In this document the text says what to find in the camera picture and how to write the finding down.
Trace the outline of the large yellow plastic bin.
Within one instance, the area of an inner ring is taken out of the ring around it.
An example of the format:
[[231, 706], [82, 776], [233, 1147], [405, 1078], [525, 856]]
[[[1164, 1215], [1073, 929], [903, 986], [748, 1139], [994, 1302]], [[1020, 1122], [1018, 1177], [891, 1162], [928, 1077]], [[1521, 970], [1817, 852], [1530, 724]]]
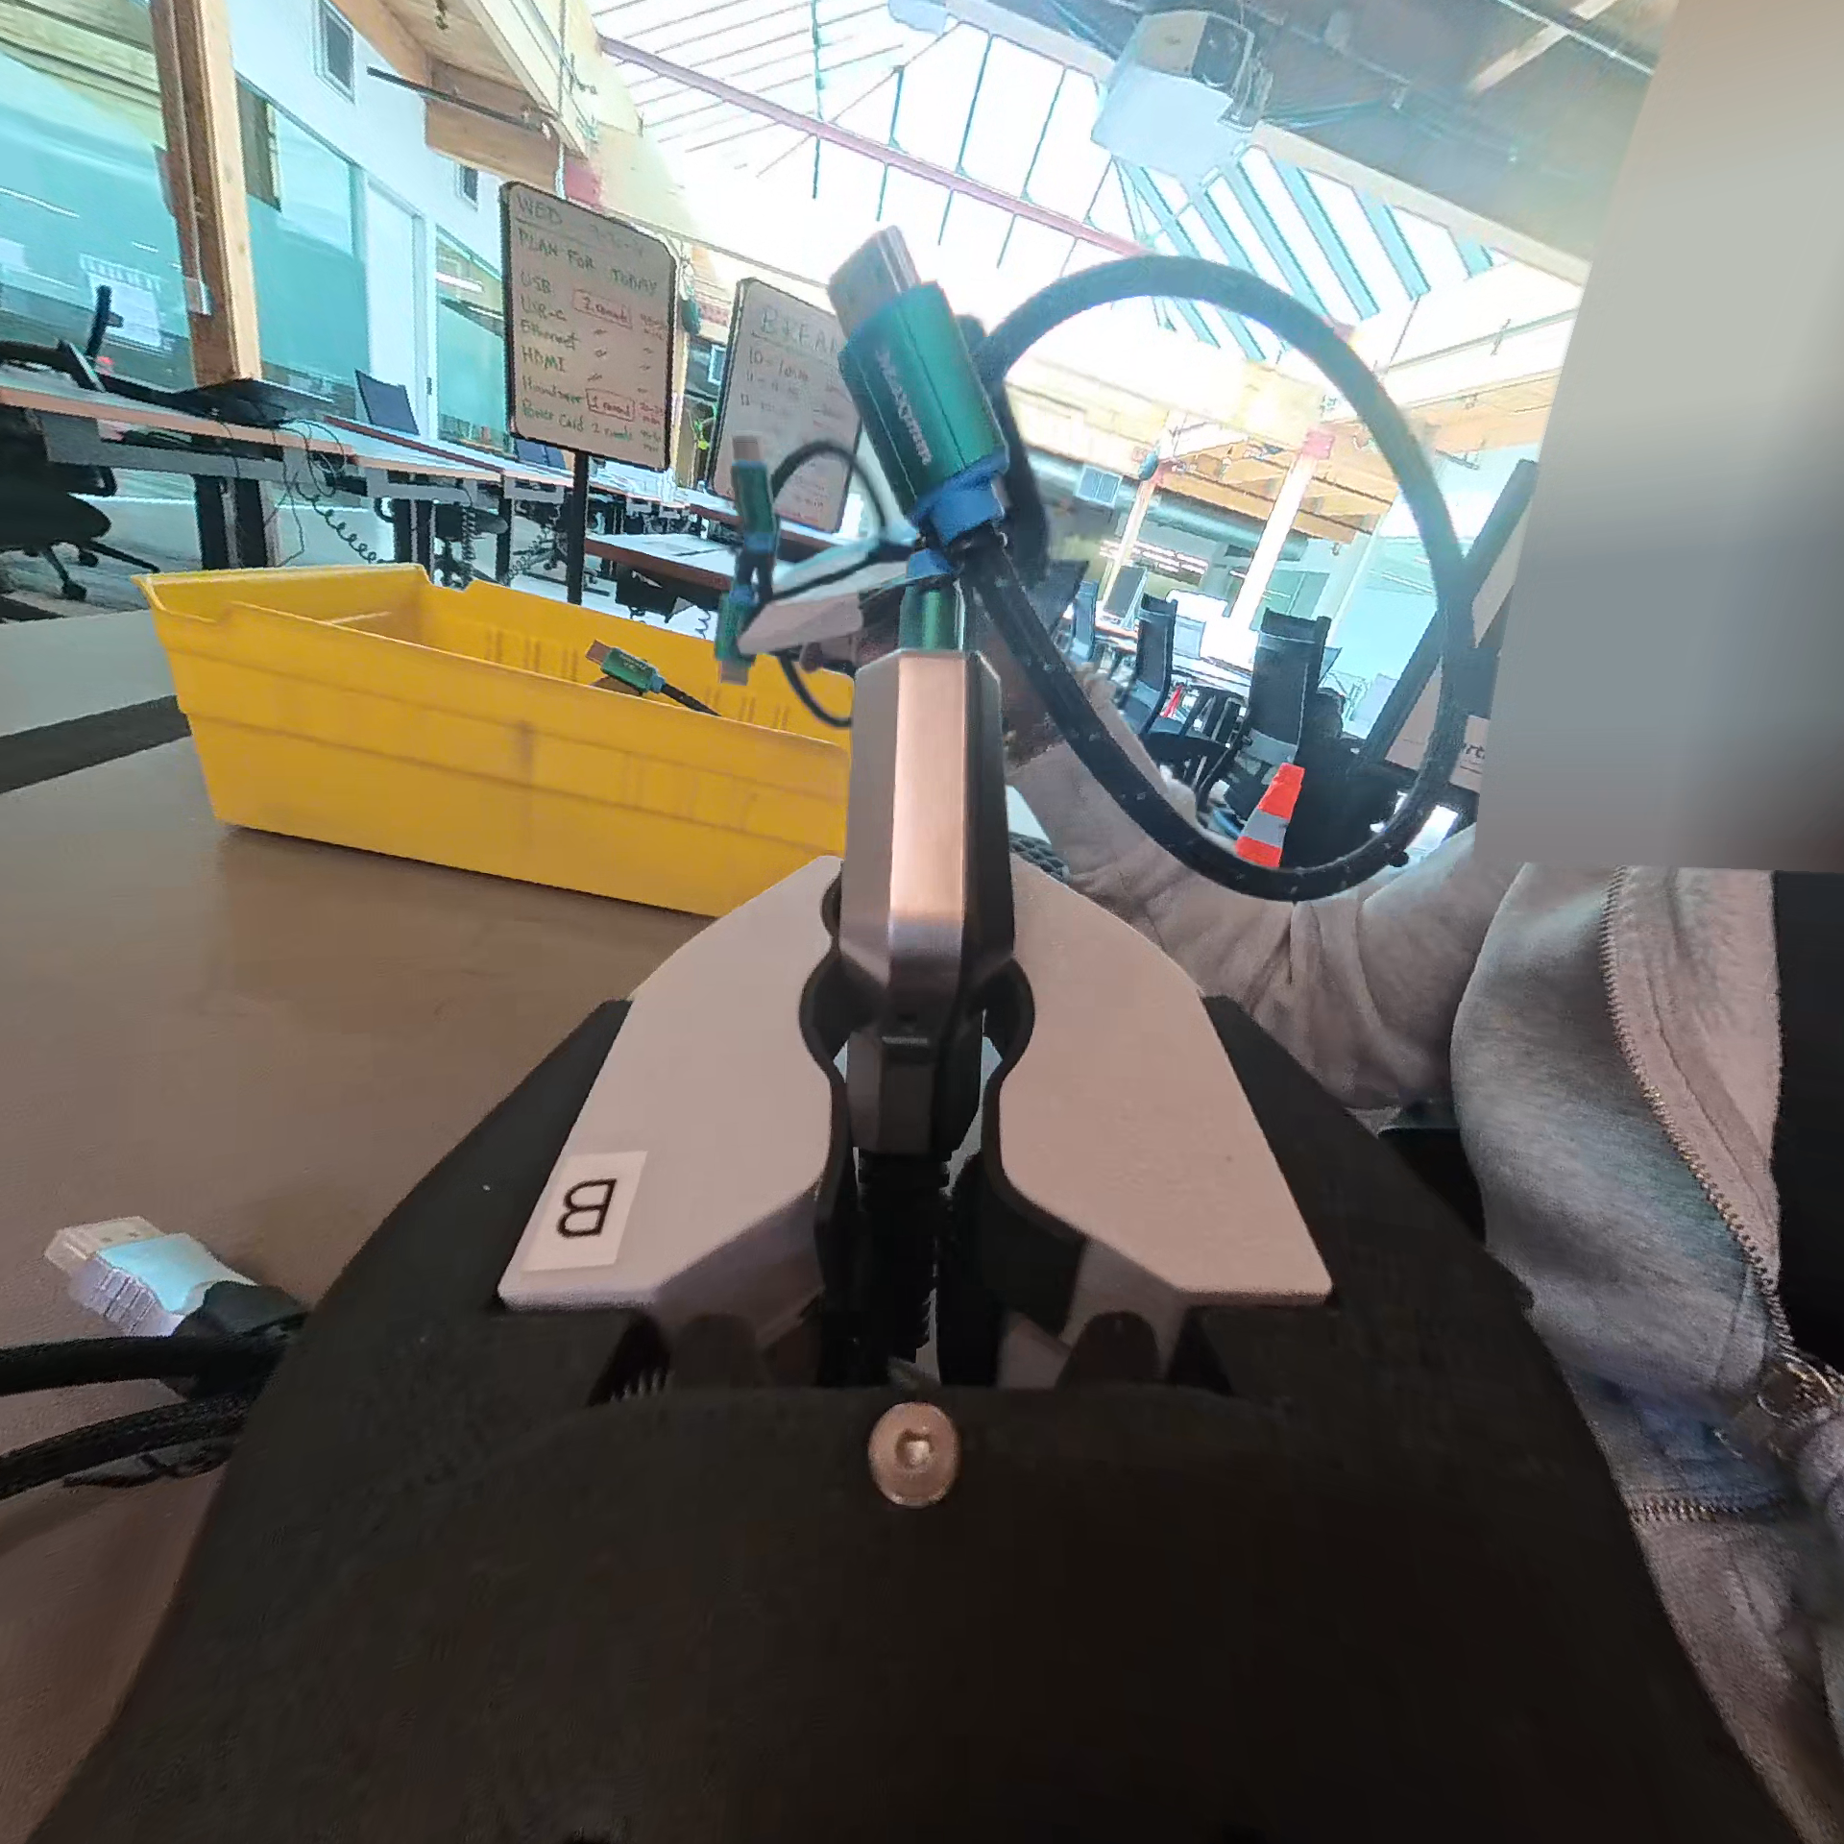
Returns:
[[769, 659], [412, 565], [135, 587], [224, 826], [703, 919], [842, 856], [849, 742]]

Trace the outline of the black office chair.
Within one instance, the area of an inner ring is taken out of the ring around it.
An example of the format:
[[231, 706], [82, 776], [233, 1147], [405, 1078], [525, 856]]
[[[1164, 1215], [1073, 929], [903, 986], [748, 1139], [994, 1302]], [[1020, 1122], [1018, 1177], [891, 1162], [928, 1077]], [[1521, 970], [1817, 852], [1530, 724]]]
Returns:
[[1296, 809], [1277, 841], [1281, 867], [1339, 862], [1393, 812], [1395, 790], [1346, 733], [1344, 694], [1325, 684], [1327, 619], [1263, 610], [1244, 760], [1263, 799], [1281, 769], [1299, 772]]

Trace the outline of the black and white code sign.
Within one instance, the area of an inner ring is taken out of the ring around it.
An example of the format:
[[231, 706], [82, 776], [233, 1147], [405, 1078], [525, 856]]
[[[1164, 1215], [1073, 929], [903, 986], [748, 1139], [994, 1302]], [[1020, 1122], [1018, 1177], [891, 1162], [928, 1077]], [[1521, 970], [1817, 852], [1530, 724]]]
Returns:
[[[1483, 785], [1490, 704], [1534, 488], [1537, 460], [1518, 455], [1465, 555], [1470, 638], [1458, 670], [1458, 687], [1467, 724], [1450, 778], [1437, 799], [1461, 824], [1476, 817]], [[1407, 794], [1413, 785], [1434, 736], [1443, 700], [1443, 656], [1443, 626], [1434, 618], [1356, 747], [1362, 769], [1378, 772], [1395, 794]]]

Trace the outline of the black hdmi switch box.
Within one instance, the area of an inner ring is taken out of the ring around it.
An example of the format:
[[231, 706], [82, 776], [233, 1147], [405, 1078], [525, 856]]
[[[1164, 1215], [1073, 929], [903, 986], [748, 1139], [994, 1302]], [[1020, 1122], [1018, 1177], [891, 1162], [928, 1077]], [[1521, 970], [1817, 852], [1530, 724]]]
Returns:
[[[844, 855], [821, 901], [831, 948], [799, 1004], [835, 1094], [809, 1309], [821, 1379], [881, 1386], [931, 1336], [949, 1162], [978, 1112], [983, 1000], [1013, 926], [990, 670], [898, 652], [856, 681], [853, 724]], [[537, 1158], [504, 1268], [560, 1152]]]

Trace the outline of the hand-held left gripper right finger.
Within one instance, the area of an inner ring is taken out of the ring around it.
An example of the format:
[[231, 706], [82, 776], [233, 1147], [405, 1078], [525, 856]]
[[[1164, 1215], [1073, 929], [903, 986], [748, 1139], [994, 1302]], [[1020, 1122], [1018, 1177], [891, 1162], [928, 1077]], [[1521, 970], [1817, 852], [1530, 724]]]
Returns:
[[983, 1292], [996, 1384], [1052, 1386], [1101, 1318], [1162, 1369], [1204, 1309], [1316, 1309], [1325, 1261], [1192, 979], [1011, 863], [1013, 953], [983, 1038]]

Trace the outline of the orange traffic cone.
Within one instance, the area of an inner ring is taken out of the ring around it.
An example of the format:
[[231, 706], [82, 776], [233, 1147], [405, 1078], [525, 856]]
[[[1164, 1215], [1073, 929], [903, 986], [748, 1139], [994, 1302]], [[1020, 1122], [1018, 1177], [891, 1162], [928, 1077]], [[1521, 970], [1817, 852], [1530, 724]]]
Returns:
[[1302, 788], [1304, 772], [1299, 765], [1280, 765], [1271, 774], [1233, 841], [1240, 862], [1260, 869], [1277, 869], [1283, 863], [1287, 833], [1299, 806]]

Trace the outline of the whiteboard on stand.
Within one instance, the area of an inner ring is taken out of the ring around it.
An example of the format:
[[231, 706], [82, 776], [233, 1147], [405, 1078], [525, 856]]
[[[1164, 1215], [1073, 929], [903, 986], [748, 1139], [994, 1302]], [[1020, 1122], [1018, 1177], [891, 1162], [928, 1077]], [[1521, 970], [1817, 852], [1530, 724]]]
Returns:
[[510, 180], [498, 187], [504, 427], [569, 460], [566, 600], [584, 603], [596, 463], [674, 462], [678, 265], [633, 224]]
[[738, 284], [706, 469], [710, 494], [732, 499], [738, 439], [752, 441], [769, 470], [813, 441], [859, 451], [860, 417], [838, 372], [842, 345], [830, 308], [754, 277]]

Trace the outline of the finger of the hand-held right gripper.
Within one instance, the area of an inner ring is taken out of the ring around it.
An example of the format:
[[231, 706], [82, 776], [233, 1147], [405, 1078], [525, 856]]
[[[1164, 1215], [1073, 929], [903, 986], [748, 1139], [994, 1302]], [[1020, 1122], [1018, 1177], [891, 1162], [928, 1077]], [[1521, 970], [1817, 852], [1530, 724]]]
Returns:
[[898, 609], [904, 583], [809, 585], [766, 603], [742, 629], [742, 656], [802, 654], [860, 636], [867, 619]]
[[769, 597], [877, 593], [908, 576], [916, 551], [916, 538], [831, 544], [806, 560], [774, 565]]

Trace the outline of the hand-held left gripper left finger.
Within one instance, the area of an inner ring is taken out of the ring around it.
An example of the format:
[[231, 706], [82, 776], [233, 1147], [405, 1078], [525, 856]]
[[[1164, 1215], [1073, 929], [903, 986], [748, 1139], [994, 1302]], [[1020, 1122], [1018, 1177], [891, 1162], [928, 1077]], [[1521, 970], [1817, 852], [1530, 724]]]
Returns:
[[818, 1301], [831, 1081], [799, 1028], [831, 948], [817, 858], [710, 920], [636, 988], [544, 1180], [498, 1302], [790, 1334]]

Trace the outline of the person's right forearm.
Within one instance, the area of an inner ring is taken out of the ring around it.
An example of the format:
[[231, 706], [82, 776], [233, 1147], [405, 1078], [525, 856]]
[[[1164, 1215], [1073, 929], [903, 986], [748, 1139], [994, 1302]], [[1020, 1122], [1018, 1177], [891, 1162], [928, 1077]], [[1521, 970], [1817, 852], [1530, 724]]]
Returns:
[[1209, 885], [1145, 840], [1044, 713], [1013, 722], [1006, 778], [1075, 892], [1232, 1000], [1325, 1094], [1376, 1113], [1450, 1094], [1450, 1045], [1514, 867], [1470, 837], [1331, 898], [1263, 903]]

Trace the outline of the wooden post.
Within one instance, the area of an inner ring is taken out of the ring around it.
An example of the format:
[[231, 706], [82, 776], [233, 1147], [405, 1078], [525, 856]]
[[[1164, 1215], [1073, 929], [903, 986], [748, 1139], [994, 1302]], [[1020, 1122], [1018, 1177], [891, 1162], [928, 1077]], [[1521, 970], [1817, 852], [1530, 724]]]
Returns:
[[169, 212], [197, 384], [260, 375], [239, 82], [225, 2], [151, 2]]

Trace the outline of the white ceiling projector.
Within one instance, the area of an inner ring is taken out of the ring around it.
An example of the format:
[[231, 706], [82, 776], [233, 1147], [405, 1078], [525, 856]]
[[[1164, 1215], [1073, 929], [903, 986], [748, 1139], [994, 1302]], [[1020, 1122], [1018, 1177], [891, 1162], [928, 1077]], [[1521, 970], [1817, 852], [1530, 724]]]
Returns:
[[1237, 16], [1143, 16], [1098, 95], [1092, 145], [1185, 185], [1252, 148], [1272, 92], [1269, 49]]

